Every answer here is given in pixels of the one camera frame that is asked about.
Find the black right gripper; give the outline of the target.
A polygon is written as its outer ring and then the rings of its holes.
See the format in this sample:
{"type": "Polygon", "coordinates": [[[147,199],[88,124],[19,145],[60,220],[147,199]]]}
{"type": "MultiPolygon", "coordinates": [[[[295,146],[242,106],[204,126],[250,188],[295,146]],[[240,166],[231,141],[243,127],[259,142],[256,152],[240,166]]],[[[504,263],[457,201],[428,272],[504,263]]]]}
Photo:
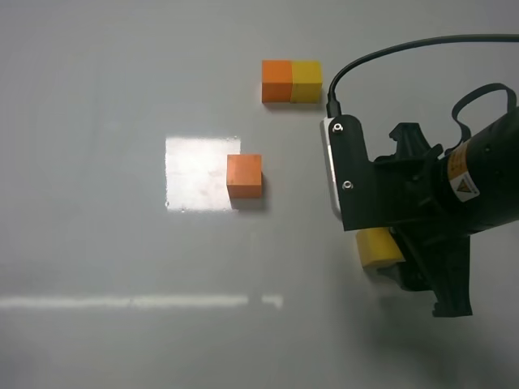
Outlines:
{"type": "Polygon", "coordinates": [[[448,150],[432,147],[413,122],[398,124],[389,137],[396,151],[373,162],[379,209],[372,225],[392,228],[401,260],[379,267],[376,274],[405,291],[433,291],[434,317],[471,316],[470,232],[448,177],[448,160],[467,144],[470,129],[461,125],[461,140],[448,150]],[[424,251],[425,274],[417,260],[424,243],[437,243],[424,251]]]}

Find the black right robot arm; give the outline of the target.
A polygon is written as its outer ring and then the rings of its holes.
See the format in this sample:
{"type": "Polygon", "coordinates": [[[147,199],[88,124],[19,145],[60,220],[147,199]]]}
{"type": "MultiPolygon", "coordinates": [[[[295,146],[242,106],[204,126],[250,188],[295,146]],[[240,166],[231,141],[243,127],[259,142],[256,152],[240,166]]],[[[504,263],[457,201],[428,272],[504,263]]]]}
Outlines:
{"type": "Polygon", "coordinates": [[[431,290],[436,318],[471,316],[470,238],[518,219],[518,111],[435,162],[431,178],[440,214],[391,229],[405,260],[383,273],[403,289],[431,290]]]}

